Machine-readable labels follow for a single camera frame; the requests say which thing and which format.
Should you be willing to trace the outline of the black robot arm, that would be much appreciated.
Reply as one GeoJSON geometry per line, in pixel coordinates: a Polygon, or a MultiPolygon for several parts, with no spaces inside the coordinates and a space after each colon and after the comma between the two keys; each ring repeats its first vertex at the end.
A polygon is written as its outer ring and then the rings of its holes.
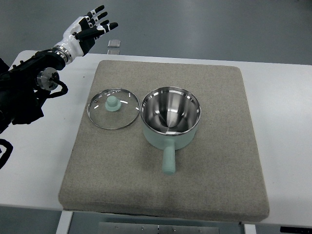
{"type": "Polygon", "coordinates": [[[0,62],[1,132],[10,124],[30,124],[43,117],[45,101],[68,92],[58,74],[67,60],[63,51],[52,48],[38,51],[13,67],[0,62]]]}

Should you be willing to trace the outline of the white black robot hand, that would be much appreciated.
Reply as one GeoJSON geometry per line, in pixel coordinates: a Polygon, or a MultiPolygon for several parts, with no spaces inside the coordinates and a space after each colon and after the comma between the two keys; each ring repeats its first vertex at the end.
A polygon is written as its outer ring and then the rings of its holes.
{"type": "Polygon", "coordinates": [[[63,39],[52,50],[66,64],[77,57],[85,56],[102,35],[118,27],[118,23],[105,19],[108,13],[101,5],[86,15],[78,17],[63,33],[63,39]]]}

